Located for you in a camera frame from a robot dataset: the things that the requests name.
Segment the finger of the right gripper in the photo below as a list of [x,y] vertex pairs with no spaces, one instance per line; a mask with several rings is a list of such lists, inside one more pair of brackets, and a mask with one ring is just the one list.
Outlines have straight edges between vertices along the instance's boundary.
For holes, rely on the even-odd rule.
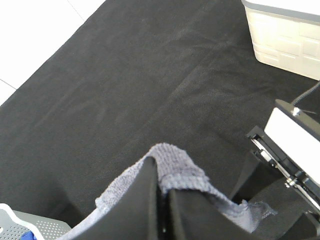
[[259,235],[264,240],[318,240],[320,215],[311,211],[279,213],[263,222]]

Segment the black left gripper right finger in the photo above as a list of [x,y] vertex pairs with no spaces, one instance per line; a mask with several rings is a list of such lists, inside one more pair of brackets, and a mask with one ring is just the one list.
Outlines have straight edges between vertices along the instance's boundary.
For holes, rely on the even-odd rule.
[[170,190],[167,195],[168,240],[251,240],[253,236],[222,215],[207,194]]

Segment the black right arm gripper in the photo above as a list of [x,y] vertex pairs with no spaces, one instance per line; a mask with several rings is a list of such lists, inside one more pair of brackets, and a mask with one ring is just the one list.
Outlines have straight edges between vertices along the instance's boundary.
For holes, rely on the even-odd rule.
[[247,135],[258,151],[250,151],[229,198],[250,200],[285,177],[306,201],[320,206],[320,124],[300,108],[276,99],[264,128],[255,126]]

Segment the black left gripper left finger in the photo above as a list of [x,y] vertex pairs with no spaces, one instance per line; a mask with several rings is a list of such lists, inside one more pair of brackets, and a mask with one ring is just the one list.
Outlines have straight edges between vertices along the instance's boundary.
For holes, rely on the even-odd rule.
[[157,240],[158,171],[153,157],[144,159],[119,202],[77,240]]

